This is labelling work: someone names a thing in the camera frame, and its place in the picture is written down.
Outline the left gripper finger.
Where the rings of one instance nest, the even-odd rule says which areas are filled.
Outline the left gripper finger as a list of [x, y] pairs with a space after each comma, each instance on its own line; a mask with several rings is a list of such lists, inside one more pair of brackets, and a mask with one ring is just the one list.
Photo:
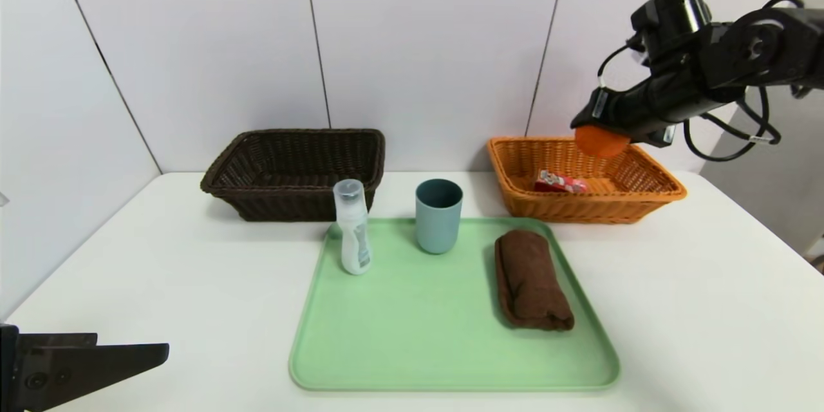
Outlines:
[[17, 363], [17, 410], [45, 411], [161, 366], [170, 346], [47, 346]]
[[97, 333], [24, 333], [18, 338], [17, 349], [68, 347], [80, 348], [97, 345]]

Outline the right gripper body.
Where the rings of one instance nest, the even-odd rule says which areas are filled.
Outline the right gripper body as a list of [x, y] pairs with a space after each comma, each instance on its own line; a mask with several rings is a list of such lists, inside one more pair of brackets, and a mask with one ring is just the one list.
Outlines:
[[626, 137], [631, 144], [668, 147], [677, 123], [657, 107], [656, 94], [675, 77], [674, 72], [650, 77], [626, 91], [600, 86], [592, 92], [586, 115], [595, 126]]

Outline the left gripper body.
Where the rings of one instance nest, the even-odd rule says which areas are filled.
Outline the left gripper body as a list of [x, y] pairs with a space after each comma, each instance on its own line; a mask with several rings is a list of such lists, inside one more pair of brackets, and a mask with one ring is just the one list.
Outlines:
[[14, 411], [15, 367], [17, 367], [17, 344], [20, 332], [11, 324], [1, 324], [1, 411]]

